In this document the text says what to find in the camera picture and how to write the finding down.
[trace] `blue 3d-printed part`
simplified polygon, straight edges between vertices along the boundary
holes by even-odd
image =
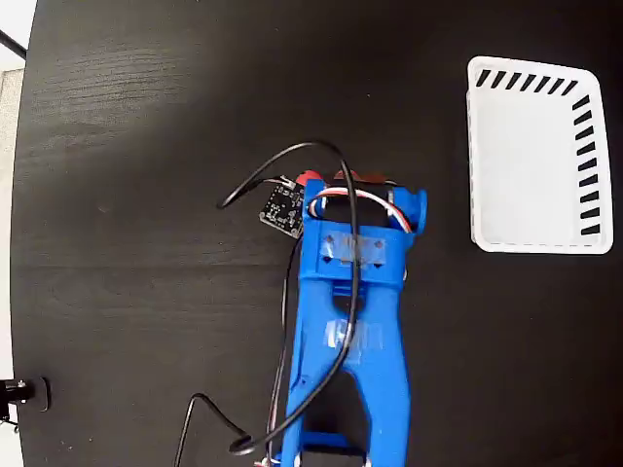
[[[287,413],[295,410],[322,381],[342,347],[347,326],[346,316],[336,308],[333,298],[349,296],[351,292],[350,225],[315,219],[306,208],[324,188],[323,181],[310,180],[305,189],[299,307]],[[404,188],[392,191],[393,203],[415,229],[405,233],[393,221],[387,228],[360,226],[359,296],[364,305],[343,366],[354,377],[368,416],[367,465],[371,467],[405,464],[411,397],[398,309],[406,277],[406,254],[415,237],[422,233],[426,219],[425,191],[414,195]],[[339,446],[345,442],[343,437],[305,433],[303,418],[304,415],[285,432],[280,457],[283,467],[301,463],[300,454],[310,436],[325,440],[329,447],[344,447]]]

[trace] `white tray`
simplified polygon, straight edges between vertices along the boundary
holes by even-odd
[[[467,66],[472,239],[485,251],[603,254],[612,197],[591,72],[476,56]]]

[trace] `black table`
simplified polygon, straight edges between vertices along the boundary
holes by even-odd
[[[476,54],[592,70],[621,199],[623,8],[513,3],[41,0],[11,302],[16,373],[55,404],[19,414],[25,466],[168,466],[197,390],[262,431],[290,241],[261,200],[214,204],[309,136],[428,189],[401,310],[409,465],[623,463],[623,231],[601,257],[474,246],[464,96]],[[199,414],[184,465],[250,465],[229,441]]]

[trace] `white wall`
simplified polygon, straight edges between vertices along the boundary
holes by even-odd
[[[13,161],[22,79],[23,70],[0,71],[0,379],[13,378],[9,251]],[[13,421],[18,419],[14,406],[11,406],[11,419]],[[3,467],[22,465],[19,436],[13,432],[13,427],[6,423],[0,425],[0,458]]]
[[[0,0],[0,29],[28,48],[37,0]],[[23,68],[23,60],[0,46],[0,71]]]
[[[0,0],[0,29],[28,47],[30,26],[37,0]],[[11,233],[11,189],[18,125],[19,97],[23,68],[17,55],[0,46],[0,379],[13,378],[11,349],[11,314],[9,302],[9,248]],[[11,406],[11,419],[17,420]],[[0,463],[3,467],[21,467],[19,435],[8,424],[0,425]]]

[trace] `red component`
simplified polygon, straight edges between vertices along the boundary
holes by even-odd
[[[353,180],[356,180],[357,182],[363,181],[363,179],[359,176],[359,174],[355,172],[354,170],[351,170],[350,174],[352,175]],[[335,174],[335,177],[333,178],[336,180],[344,180],[344,173],[342,172],[342,170],[340,170],[338,173]]]
[[[296,183],[299,185],[306,186],[308,184],[308,180],[322,180],[322,176],[315,170],[306,170],[301,175],[296,177]]]

